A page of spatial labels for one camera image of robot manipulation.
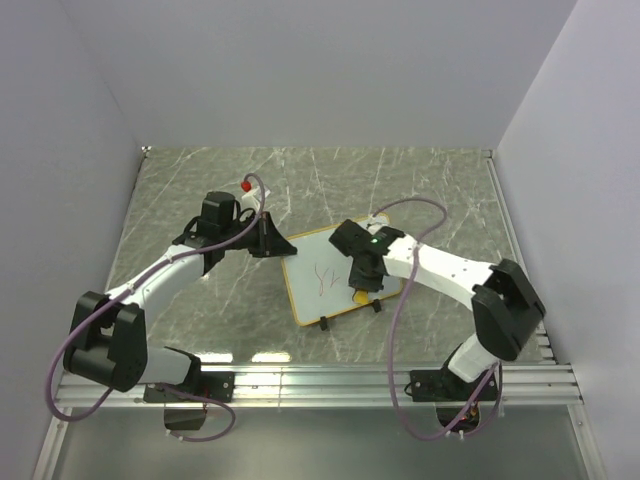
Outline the yellow handled eraser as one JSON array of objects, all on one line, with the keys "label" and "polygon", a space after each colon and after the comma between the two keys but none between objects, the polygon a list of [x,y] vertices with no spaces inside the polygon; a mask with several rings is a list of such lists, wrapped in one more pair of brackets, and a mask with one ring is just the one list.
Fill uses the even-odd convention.
[{"label": "yellow handled eraser", "polygon": [[358,305],[366,305],[369,303],[368,293],[363,290],[356,290],[352,297],[354,303]]}]

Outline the yellow framed whiteboard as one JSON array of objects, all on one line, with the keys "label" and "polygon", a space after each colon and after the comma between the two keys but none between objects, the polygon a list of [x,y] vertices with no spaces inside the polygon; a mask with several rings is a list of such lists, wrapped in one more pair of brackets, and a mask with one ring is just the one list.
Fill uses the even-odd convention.
[{"label": "yellow framed whiteboard", "polygon": [[369,292],[369,303],[358,305],[352,297],[356,289],[348,285],[352,260],[329,243],[336,224],[292,235],[288,241],[298,249],[294,256],[282,260],[285,284],[294,321],[301,327],[383,301],[401,293],[403,281],[383,279],[383,289]]}]

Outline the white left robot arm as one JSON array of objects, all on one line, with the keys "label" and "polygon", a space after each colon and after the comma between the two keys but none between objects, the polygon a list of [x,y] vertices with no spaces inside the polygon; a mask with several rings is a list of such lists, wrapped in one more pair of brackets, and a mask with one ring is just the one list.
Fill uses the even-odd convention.
[{"label": "white left robot arm", "polygon": [[64,369],[120,392],[167,384],[178,401],[196,399],[203,381],[200,359],[149,346],[147,330],[180,291],[208,274],[227,251],[245,250],[255,258],[296,254],[269,212],[253,207],[243,218],[243,210],[230,193],[208,193],[200,214],[151,266],[107,293],[85,293],[76,304]]}]

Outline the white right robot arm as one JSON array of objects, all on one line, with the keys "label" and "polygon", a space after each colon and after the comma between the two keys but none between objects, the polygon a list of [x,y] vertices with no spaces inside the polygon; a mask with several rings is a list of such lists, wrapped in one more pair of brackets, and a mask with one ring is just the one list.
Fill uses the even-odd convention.
[{"label": "white right robot arm", "polygon": [[498,361],[516,360],[546,308],[522,267],[502,259],[474,261],[419,242],[383,224],[340,224],[329,243],[352,259],[349,285],[378,292],[386,277],[401,278],[444,294],[473,314],[475,332],[443,368],[441,386],[455,400],[473,392],[477,380]]}]

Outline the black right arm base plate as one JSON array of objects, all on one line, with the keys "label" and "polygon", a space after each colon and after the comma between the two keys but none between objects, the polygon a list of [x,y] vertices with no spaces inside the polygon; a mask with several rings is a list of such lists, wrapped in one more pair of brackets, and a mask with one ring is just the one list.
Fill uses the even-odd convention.
[{"label": "black right arm base plate", "polygon": [[413,402],[441,402],[450,399],[441,370],[410,370],[403,389]]}]

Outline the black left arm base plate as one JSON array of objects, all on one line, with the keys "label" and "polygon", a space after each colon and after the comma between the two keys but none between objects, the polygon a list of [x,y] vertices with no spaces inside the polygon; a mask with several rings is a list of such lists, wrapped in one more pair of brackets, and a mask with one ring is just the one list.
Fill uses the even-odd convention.
[{"label": "black left arm base plate", "polygon": [[145,403],[177,403],[191,401],[192,397],[205,397],[223,403],[233,398],[236,375],[231,371],[205,371],[179,385],[147,385],[143,394]]}]

